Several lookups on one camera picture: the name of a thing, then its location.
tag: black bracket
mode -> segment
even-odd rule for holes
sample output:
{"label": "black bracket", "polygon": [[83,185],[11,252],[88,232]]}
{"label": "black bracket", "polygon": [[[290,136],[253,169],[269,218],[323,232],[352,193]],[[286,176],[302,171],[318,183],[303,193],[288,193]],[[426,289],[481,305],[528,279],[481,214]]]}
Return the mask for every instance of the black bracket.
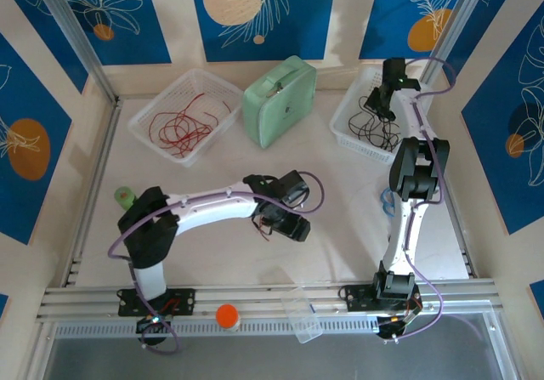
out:
{"label": "black bracket", "polygon": [[345,295],[342,298],[348,306],[348,312],[380,312],[402,311],[415,303],[412,299],[421,299],[419,287],[414,285],[411,296],[408,299],[378,299],[376,287],[373,284],[346,285],[342,289]]}
{"label": "black bracket", "polygon": [[[119,316],[147,316],[150,311],[140,300],[135,289],[117,291],[119,297]],[[160,297],[152,299],[150,305],[162,316],[191,316],[195,307],[195,290],[192,288],[167,288]]]}

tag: white table surface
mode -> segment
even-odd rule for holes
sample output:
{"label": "white table surface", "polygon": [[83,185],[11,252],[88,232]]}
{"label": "white table surface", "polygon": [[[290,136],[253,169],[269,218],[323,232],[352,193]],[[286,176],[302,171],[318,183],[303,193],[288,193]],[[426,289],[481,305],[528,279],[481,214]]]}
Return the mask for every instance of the white table surface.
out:
{"label": "white table surface", "polygon": [[[165,260],[169,285],[247,285],[368,281],[388,242],[389,219],[380,192],[388,185],[388,166],[339,146],[329,121],[343,97],[318,92],[313,112],[267,150],[244,133],[241,117],[191,168],[184,168],[142,145],[127,122],[148,99],[124,101],[104,179],[93,213],[77,286],[130,286],[126,264],[107,257],[119,236],[123,210],[113,194],[123,185],[136,195],[151,186],[189,194],[233,184],[243,177],[308,170],[325,185],[326,201],[308,217],[306,242],[273,234],[264,240],[249,219],[231,219],[177,237]],[[319,190],[309,180],[310,208]],[[122,246],[119,253],[126,254]],[[445,205],[430,207],[422,223],[416,264],[429,279],[467,278]]]}

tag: mint green lunch box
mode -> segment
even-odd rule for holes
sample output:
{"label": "mint green lunch box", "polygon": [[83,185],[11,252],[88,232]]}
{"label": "mint green lunch box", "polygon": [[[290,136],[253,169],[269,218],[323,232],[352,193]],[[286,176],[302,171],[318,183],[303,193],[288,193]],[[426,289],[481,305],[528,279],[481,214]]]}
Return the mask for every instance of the mint green lunch box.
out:
{"label": "mint green lunch box", "polygon": [[316,69],[293,55],[254,82],[242,100],[247,135],[269,147],[312,111],[316,79]]}

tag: orange bottle cap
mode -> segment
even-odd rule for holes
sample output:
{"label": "orange bottle cap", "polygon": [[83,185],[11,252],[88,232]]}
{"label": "orange bottle cap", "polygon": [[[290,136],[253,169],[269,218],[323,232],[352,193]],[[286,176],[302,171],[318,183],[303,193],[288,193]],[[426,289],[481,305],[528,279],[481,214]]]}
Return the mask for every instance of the orange bottle cap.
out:
{"label": "orange bottle cap", "polygon": [[222,328],[230,329],[238,323],[240,316],[234,306],[226,303],[218,308],[218,311],[215,313],[215,319]]}

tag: small green object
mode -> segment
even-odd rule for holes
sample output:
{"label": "small green object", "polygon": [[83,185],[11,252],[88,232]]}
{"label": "small green object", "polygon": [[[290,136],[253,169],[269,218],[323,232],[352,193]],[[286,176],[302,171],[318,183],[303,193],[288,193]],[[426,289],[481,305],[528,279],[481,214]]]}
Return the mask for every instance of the small green object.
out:
{"label": "small green object", "polygon": [[134,195],[133,191],[127,186],[117,189],[114,197],[125,211],[127,211],[136,200],[136,196]]}

